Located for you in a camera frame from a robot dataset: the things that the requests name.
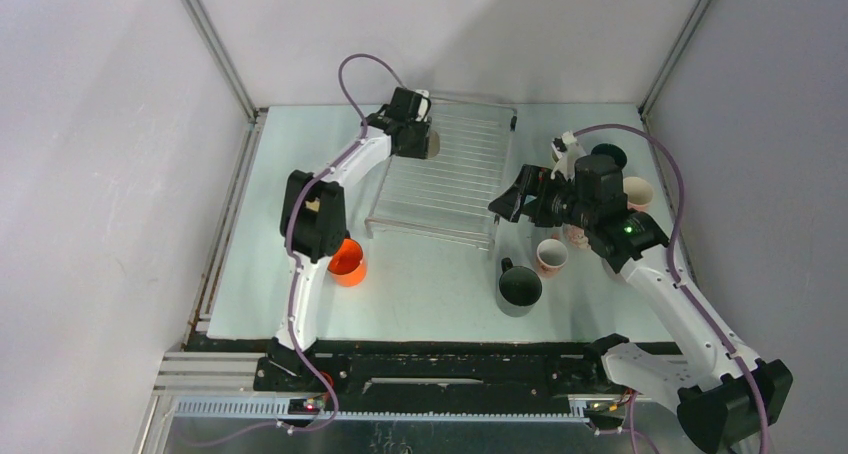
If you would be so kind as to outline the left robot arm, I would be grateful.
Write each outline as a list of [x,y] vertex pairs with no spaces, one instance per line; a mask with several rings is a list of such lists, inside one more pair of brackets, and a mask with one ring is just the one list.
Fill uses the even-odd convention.
[[354,140],[319,172],[294,170],[286,182],[280,233],[291,260],[291,284],[284,318],[267,359],[292,390],[316,377],[305,351],[317,340],[316,298],[329,263],[348,235],[346,190],[392,157],[429,159],[438,154],[427,90],[397,87],[390,101],[361,117]]

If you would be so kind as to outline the light green mug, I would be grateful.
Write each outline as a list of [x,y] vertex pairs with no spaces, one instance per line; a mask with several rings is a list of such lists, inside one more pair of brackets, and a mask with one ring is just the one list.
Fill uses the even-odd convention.
[[551,147],[551,158],[552,158],[551,167],[553,169],[556,168],[556,165],[561,160],[563,155],[564,155],[564,153],[559,151],[555,146]]

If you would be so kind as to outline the salmon pink mug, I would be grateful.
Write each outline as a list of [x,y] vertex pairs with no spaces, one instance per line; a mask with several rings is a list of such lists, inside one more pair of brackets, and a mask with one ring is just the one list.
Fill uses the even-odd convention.
[[654,188],[645,179],[629,176],[623,179],[623,191],[627,196],[628,207],[640,212],[646,212],[654,199]]

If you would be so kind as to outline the lilac mug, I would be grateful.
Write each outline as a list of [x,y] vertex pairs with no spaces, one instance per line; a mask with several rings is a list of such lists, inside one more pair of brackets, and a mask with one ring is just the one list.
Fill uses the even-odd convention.
[[626,284],[624,277],[619,272],[616,272],[606,259],[601,260],[601,265],[604,272],[612,282],[620,285]]

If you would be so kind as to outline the taupe mug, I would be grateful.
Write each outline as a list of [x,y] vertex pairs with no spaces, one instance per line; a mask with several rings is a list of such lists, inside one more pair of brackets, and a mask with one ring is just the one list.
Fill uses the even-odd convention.
[[440,136],[436,131],[430,131],[427,138],[426,159],[435,158],[440,152]]

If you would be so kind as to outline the grey mug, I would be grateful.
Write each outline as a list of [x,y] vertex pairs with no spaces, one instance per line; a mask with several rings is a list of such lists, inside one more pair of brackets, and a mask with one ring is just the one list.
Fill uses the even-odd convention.
[[528,267],[515,265],[508,257],[501,259],[500,269],[496,297],[499,309],[509,317],[527,315],[541,298],[540,277]]

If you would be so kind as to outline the pink ghost pattern mug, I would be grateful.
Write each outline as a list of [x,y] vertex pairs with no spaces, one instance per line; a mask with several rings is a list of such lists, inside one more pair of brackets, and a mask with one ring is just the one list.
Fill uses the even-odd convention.
[[563,227],[563,234],[565,239],[574,247],[582,250],[591,248],[589,239],[582,228],[566,224]]

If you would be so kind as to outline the dark teal mug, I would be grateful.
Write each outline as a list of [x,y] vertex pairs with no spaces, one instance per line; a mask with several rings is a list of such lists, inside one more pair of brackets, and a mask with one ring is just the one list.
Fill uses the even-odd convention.
[[628,163],[628,157],[625,151],[611,143],[597,144],[592,148],[591,154],[610,157],[620,169],[624,169]]

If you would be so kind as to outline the small terracotta cup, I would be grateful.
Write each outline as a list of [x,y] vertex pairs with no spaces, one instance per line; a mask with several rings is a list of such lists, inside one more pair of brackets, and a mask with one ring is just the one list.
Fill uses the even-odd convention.
[[556,276],[566,265],[569,252],[566,245],[556,238],[541,241],[535,252],[536,271],[543,278]]

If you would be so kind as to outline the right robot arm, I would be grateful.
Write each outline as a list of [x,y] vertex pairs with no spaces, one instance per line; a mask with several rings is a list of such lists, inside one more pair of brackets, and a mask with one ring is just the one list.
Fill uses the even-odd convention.
[[692,279],[675,265],[669,237],[646,212],[628,205],[621,168],[607,155],[575,162],[571,178],[525,164],[488,209],[516,223],[576,226],[591,250],[648,302],[685,361],[674,364],[611,334],[590,344],[581,366],[585,385],[614,385],[644,394],[673,412],[689,440],[719,453],[755,434],[766,452],[793,375],[780,359],[765,361],[739,339]]

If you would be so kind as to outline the orange mug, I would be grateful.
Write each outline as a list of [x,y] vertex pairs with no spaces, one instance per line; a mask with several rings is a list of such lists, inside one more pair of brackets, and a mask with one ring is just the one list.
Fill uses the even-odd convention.
[[330,260],[328,272],[342,287],[354,287],[362,283],[367,275],[367,264],[361,245],[345,238]]

